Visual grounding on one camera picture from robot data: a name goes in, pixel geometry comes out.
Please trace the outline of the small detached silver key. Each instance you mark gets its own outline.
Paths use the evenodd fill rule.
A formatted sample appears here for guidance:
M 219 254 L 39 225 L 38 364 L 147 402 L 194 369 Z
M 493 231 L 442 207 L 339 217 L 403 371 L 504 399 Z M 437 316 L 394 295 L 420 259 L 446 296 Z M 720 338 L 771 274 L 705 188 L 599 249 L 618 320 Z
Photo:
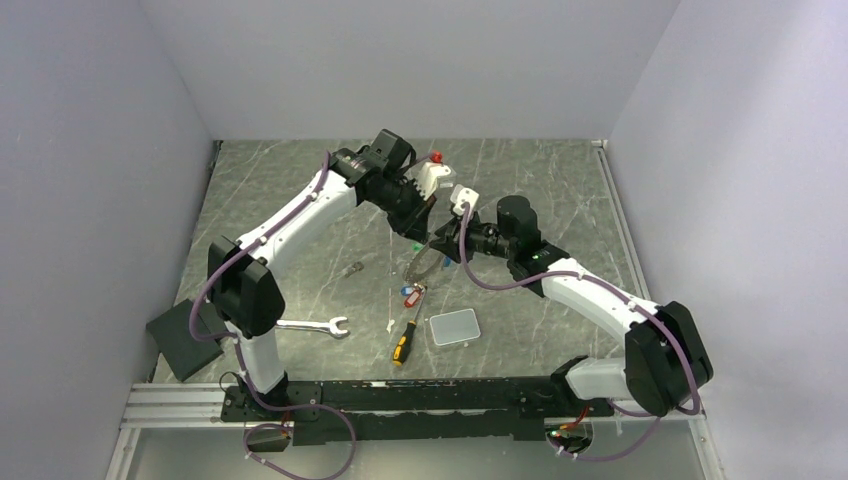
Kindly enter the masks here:
M 343 273 L 343 277 L 349 278 L 350 276 L 362 271 L 363 269 L 364 269 L 364 264 L 362 262 L 354 262 L 353 264 L 349 265 L 345 269 L 345 271 Z

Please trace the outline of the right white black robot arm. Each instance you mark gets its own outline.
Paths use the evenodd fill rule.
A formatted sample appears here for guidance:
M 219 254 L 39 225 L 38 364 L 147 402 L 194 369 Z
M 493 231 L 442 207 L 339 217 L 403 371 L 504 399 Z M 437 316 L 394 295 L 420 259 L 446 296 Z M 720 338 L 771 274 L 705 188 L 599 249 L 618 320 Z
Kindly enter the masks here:
M 436 231 L 432 247 L 459 263 L 476 285 L 526 288 L 579 313 L 623 348 L 621 358 L 579 357 L 558 370 L 550 391 L 557 411 L 574 415 L 589 400 L 605 399 L 634 401 L 648 416 L 701 412 L 699 389 L 714 370 L 686 306 L 660 305 L 590 272 L 543 239 L 527 198 L 501 198 L 494 223 L 480 220 L 478 198 L 470 188 L 455 189 L 452 218 Z

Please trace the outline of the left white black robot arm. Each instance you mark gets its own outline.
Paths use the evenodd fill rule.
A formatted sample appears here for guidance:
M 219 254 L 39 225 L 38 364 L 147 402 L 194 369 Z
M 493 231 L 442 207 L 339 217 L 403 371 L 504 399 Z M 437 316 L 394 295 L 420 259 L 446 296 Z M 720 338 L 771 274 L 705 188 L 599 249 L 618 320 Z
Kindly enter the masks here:
M 417 158 L 412 145 L 383 129 L 374 141 L 353 151 L 326 155 L 307 186 L 268 220 L 236 240 L 210 245 L 208 279 L 200 295 L 222 317 L 250 388 L 248 407 L 264 420 L 287 406 L 288 374 L 275 329 L 286 303 L 277 280 L 305 248 L 320 241 L 336 220 L 370 203 L 385 213 L 391 230 L 425 243 L 428 217 L 440 188 L 454 184 L 455 172 L 433 152 Z

